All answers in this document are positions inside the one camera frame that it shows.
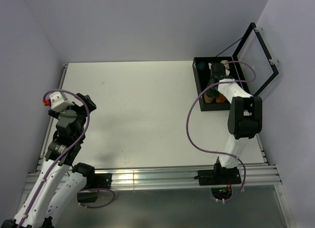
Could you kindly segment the mustard yellow striped-cuff sock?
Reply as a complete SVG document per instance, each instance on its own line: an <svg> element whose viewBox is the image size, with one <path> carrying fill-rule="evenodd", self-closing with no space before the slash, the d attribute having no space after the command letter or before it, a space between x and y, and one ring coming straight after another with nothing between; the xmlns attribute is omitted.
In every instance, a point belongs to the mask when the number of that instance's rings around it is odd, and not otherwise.
<svg viewBox="0 0 315 228"><path fill-rule="evenodd" d="M219 94L219 96L216 97L216 103L225 103L225 102L227 102L227 99L223 94Z"/></svg>

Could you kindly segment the tan ribbed sock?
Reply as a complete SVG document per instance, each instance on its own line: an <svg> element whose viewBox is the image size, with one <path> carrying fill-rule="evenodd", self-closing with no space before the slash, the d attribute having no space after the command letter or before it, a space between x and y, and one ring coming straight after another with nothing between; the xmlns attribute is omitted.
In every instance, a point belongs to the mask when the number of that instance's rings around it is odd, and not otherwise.
<svg viewBox="0 0 315 228"><path fill-rule="evenodd" d="M210 97L207 94L204 94L203 98L204 98L204 101L205 101L206 104L210 104L210 103L212 103L215 100L215 98Z"/></svg>

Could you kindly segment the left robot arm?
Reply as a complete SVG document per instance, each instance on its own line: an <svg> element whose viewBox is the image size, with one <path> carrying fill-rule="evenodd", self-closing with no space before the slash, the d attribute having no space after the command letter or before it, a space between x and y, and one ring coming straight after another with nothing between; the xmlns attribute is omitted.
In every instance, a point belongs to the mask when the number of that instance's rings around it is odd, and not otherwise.
<svg viewBox="0 0 315 228"><path fill-rule="evenodd" d="M89 95L55 89L46 92L42 102L57 119L53 141L48 146L42 170L28 199L13 219L5 220L3 228L39 228L45 221L46 209L58 184L69 170L90 124L90 113L96 104Z"/></svg>

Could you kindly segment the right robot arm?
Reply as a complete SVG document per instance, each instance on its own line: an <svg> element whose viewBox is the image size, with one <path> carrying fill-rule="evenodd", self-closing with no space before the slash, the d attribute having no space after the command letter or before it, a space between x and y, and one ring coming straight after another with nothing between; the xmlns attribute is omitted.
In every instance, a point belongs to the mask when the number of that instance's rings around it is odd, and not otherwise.
<svg viewBox="0 0 315 228"><path fill-rule="evenodd" d="M229 75L223 63L209 64L210 80L208 85L217 83L204 94L207 102L230 103L227 127L229 138L226 143L227 155L219 156L221 167L213 171L217 183L225 183L229 177L228 169L235 168L245 146L262 129L262 99L243 90Z"/></svg>

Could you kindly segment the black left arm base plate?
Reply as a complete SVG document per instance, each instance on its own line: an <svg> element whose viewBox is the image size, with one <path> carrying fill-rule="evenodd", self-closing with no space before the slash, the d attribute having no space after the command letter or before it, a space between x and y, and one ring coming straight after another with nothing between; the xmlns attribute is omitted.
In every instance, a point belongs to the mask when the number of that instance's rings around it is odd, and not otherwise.
<svg viewBox="0 0 315 228"><path fill-rule="evenodd" d="M112 173L97 173L87 177L85 189L109 189L111 188Z"/></svg>

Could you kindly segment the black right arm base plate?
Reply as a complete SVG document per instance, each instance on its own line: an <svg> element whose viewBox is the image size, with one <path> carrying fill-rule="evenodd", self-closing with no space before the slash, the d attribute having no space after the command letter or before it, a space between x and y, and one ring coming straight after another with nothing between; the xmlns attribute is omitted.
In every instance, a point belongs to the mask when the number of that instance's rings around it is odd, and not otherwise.
<svg viewBox="0 0 315 228"><path fill-rule="evenodd" d="M213 186L213 185L228 185L228 184L241 184L239 170L231 168L227 170L199 170L197 175L194 176L198 180L200 186Z"/></svg>

